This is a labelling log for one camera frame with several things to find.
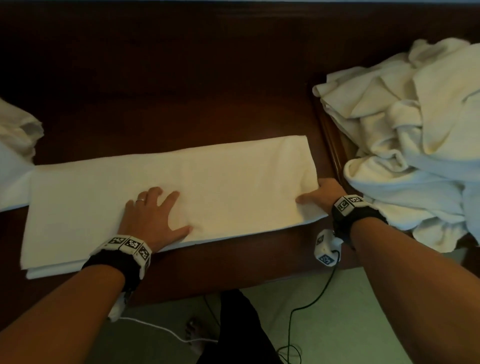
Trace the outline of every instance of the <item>left hand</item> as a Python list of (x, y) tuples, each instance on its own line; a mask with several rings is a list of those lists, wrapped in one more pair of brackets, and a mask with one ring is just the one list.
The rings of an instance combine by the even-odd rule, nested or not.
[(158, 206), (156, 201), (162, 193), (163, 190), (160, 187), (152, 187), (138, 195), (137, 200), (143, 201), (128, 201), (118, 231), (118, 234), (143, 240), (154, 253), (185, 238), (193, 229), (191, 226), (176, 230), (168, 227), (168, 215), (180, 192), (172, 192), (162, 205)]

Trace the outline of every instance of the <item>hand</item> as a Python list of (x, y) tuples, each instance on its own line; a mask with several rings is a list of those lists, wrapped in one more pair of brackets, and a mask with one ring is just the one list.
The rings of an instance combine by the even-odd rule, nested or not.
[(168, 195), (161, 206), (156, 204), (162, 194), (160, 187), (152, 187), (140, 192), (136, 201), (130, 200), (125, 205), (125, 212), (120, 223), (118, 234), (134, 236), (148, 244), (152, 252), (156, 253), (163, 247), (183, 239), (191, 233), (191, 226), (171, 230), (168, 227), (168, 215), (180, 196), (175, 191)]
[(333, 204), (347, 193), (334, 178), (319, 178), (318, 185), (318, 190), (301, 194), (295, 201), (301, 205), (313, 202), (327, 214), (331, 214)]

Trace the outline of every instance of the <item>white fabric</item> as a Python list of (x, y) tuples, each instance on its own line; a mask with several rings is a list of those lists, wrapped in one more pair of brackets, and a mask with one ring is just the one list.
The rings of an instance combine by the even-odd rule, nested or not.
[(480, 238), (480, 44), (413, 43), (371, 67), (329, 74), (313, 93), (359, 147), (350, 184), (440, 252)]
[(193, 226), (184, 241), (165, 250), (326, 216), (295, 203), (318, 188), (305, 136), (36, 166), (21, 257), (28, 277), (79, 269), (116, 233), (126, 200), (155, 185), (164, 189), (159, 203), (172, 191), (181, 193), (170, 227)]
[(41, 125), (0, 99), (0, 212), (28, 204), (34, 146), (43, 136)]

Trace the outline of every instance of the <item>light green floor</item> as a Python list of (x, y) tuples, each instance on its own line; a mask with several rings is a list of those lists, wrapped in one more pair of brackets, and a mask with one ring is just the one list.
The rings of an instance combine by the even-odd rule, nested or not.
[[(459, 250), (450, 256), (459, 261), (463, 254)], [(262, 326), (276, 348), (287, 342), (291, 309), (312, 301), (328, 275), (242, 290), (257, 309)], [(219, 297), (207, 298), (219, 317)], [(182, 337), (184, 325), (192, 316), (217, 331), (202, 297), (127, 309), (123, 315), (167, 327)], [(411, 363), (381, 311), (362, 268), (338, 271), (317, 304), (294, 313), (291, 337), (292, 343), (301, 347), (304, 364)], [(119, 321), (104, 325), (87, 363), (194, 364), (196, 359), (185, 344), (164, 331)]]

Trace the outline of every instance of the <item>foot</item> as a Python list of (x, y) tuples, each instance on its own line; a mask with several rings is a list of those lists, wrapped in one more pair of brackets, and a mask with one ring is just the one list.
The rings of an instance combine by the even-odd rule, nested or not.
[[(186, 340), (192, 339), (210, 339), (212, 336), (203, 327), (202, 323), (197, 318), (191, 318), (185, 326)], [(208, 341), (194, 341), (188, 343), (195, 354), (202, 355), (205, 350), (205, 346), (209, 344)]]

